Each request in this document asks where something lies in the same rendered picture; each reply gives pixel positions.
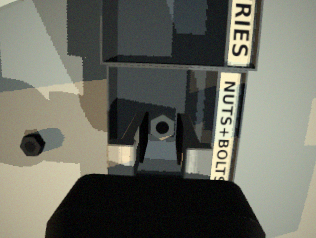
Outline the white hex nut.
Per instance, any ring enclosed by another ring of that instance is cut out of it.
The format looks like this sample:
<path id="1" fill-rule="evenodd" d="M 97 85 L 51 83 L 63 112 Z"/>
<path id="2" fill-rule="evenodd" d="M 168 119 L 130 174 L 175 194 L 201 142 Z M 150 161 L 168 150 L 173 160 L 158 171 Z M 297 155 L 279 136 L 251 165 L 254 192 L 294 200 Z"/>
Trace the white hex nut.
<path id="1" fill-rule="evenodd" d="M 174 118 L 162 112 L 151 118 L 151 132 L 160 140 L 174 135 Z"/>

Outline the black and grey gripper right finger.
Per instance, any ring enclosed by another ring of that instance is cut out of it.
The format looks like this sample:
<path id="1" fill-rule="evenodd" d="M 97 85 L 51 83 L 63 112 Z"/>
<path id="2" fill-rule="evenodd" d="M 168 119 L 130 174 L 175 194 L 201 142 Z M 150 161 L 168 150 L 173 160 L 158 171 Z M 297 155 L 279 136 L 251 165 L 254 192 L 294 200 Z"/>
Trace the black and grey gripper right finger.
<path id="1" fill-rule="evenodd" d="M 190 115 L 186 113 L 177 113 L 176 154 L 182 178 L 210 179 L 213 148 L 210 143 L 200 143 Z"/>

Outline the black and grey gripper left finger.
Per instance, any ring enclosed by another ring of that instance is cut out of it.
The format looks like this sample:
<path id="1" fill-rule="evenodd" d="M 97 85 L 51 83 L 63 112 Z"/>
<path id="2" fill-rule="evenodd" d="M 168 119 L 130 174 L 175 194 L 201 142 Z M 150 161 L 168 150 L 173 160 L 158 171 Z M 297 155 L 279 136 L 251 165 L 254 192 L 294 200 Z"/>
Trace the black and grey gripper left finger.
<path id="1" fill-rule="evenodd" d="M 111 139 L 107 144 L 109 175 L 136 176 L 147 148 L 148 118 L 149 112 L 138 111 L 122 139 Z"/>

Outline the black hex nut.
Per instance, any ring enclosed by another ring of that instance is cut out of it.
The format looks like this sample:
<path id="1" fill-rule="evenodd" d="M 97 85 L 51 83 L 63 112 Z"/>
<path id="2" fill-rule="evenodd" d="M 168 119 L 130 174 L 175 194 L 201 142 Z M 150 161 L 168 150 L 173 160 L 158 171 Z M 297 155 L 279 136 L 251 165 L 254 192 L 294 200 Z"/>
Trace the black hex nut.
<path id="1" fill-rule="evenodd" d="M 28 134 L 23 137 L 20 148 L 26 156 L 38 156 L 42 153 L 45 144 L 39 134 Z"/>

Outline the black rack of three bins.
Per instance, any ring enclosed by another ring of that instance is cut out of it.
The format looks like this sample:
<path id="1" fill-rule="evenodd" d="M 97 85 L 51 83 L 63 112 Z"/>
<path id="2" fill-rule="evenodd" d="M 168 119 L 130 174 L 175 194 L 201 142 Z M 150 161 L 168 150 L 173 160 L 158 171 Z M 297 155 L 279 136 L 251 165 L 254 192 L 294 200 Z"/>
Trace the black rack of three bins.
<path id="1" fill-rule="evenodd" d="M 213 148 L 210 179 L 234 182 L 248 71 L 258 67 L 263 4 L 100 0 L 108 142 L 122 139 L 137 111 L 149 112 L 147 148 L 136 176 L 182 178 L 177 113 L 189 113 L 200 143 Z M 162 112 L 174 118 L 174 135 L 164 140 L 150 134 L 151 118 Z"/>

